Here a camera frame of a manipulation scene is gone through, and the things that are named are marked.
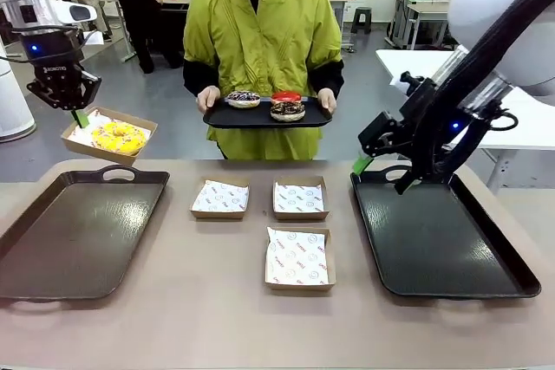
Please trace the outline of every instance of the yellow donut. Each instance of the yellow donut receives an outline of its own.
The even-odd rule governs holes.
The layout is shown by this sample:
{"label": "yellow donut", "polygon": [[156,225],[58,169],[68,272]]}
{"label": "yellow donut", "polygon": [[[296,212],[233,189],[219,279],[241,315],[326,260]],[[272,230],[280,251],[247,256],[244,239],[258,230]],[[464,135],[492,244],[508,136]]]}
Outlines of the yellow donut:
{"label": "yellow donut", "polygon": [[113,121],[93,131],[93,143],[110,152],[135,155],[147,143],[147,138],[138,127]]}

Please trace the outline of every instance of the hand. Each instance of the hand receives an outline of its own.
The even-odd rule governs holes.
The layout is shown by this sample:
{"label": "hand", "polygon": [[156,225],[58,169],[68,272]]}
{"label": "hand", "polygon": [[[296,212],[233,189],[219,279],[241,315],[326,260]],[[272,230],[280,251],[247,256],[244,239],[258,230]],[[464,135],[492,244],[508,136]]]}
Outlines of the hand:
{"label": "hand", "polygon": [[221,97],[219,88],[210,86],[205,88],[197,96],[197,107],[202,114],[205,114],[209,108],[214,106],[217,99]]}
{"label": "hand", "polygon": [[330,88],[322,88],[318,92],[318,101],[320,101],[320,106],[328,110],[330,114],[333,114],[337,109],[336,96]]}

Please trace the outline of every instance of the box with yellow donut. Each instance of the box with yellow donut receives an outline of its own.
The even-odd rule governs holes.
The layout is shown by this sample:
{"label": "box with yellow donut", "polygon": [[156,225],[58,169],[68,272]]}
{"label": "box with yellow donut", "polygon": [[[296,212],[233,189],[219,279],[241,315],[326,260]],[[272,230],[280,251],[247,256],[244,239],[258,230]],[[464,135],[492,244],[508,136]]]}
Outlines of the box with yellow donut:
{"label": "box with yellow donut", "polygon": [[81,129],[73,123],[63,132],[66,148],[125,166],[135,162],[158,127],[152,121],[103,107],[91,108],[86,113],[87,127]]}

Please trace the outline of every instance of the cardboard box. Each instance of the cardboard box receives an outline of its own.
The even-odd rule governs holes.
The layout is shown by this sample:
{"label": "cardboard box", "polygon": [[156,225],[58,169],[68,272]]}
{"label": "cardboard box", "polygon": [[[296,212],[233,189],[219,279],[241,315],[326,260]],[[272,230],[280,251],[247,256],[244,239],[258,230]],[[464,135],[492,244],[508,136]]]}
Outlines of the cardboard box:
{"label": "cardboard box", "polygon": [[[331,234],[329,229],[318,229],[312,227],[282,227],[282,226],[275,226],[271,227],[274,230],[279,231],[288,231],[294,233],[307,233],[307,234],[323,234],[324,235],[324,244],[325,244],[325,252],[326,252],[326,267],[328,268],[328,284],[327,285],[289,285],[289,284],[279,284],[275,282],[268,282],[268,263],[265,264],[264,267],[264,281],[266,285],[275,290],[320,290],[320,291],[328,291],[333,288],[336,284],[336,262],[333,254],[333,246],[331,244]],[[268,248],[270,249],[270,236],[268,236]]]}
{"label": "cardboard box", "polygon": [[[321,212],[278,212],[276,210],[276,186],[277,185],[297,185],[297,186],[321,186],[323,198],[323,211]],[[328,191],[323,177],[279,177],[274,181],[271,193],[274,216],[278,220],[286,221],[322,221],[330,214]]]}
{"label": "cardboard box", "polygon": [[[158,127],[158,125],[152,121],[139,119],[138,117],[133,117],[133,116],[130,116],[129,114],[118,113],[118,112],[115,112],[114,110],[110,110],[104,107],[92,107],[89,110],[87,110],[85,113],[86,115],[90,115],[95,110],[98,110],[100,114],[105,115],[111,119],[124,121],[126,123],[129,123],[130,125],[142,127],[144,129],[150,130],[150,139],[153,137],[153,134],[156,131],[156,128]],[[69,140],[69,136],[71,135],[72,132],[74,132],[76,127],[77,127],[77,122],[74,122],[71,124],[70,127],[68,127],[62,133],[63,144],[66,146],[66,148],[69,151],[92,156],[98,159],[111,160],[112,162],[116,162],[121,165],[132,166],[133,163],[136,161],[136,159],[139,157],[139,155],[142,153],[143,149],[148,145],[148,142],[147,142],[145,146],[133,156],[126,155],[124,153],[110,152],[104,149],[99,149],[94,146],[87,146],[87,145],[83,145],[82,143],[77,143],[77,142],[74,142],[73,140]]]}
{"label": "cardboard box", "polygon": [[199,181],[199,184],[196,187],[196,192],[194,194],[194,200],[191,202],[191,207],[189,210],[196,218],[219,218],[219,219],[227,219],[227,220],[241,220],[246,214],[247,209],[249,208],[249,199],[246,201],[246,207],[244,211],[235,211],[235,212],[218,212],[218,211],[196,211],[193,209],[194,202],[196,201],[198,195],[202,191],[206,181],[216,181],[221,182],[222,184],[228,185],[235,185],[241,188],[249,188],[250,181],[248,178],[244,177],[235,177],[232,175],[212,175],[208,177],[202,177]]}

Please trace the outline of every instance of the person's right hand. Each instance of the person's right hand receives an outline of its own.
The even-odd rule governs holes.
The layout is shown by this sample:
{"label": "person's right hand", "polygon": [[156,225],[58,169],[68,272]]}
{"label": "person's right hand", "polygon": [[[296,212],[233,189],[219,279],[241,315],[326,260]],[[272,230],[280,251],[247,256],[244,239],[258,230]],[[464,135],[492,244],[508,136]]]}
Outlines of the person's right hand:
{"label": "person's right hand", "polygon": [[217,99],[221,97],[219,88],[210,86],[205,88],[197,96],[197,107],[202,114],[205,114],[209,108],[214,106]]}

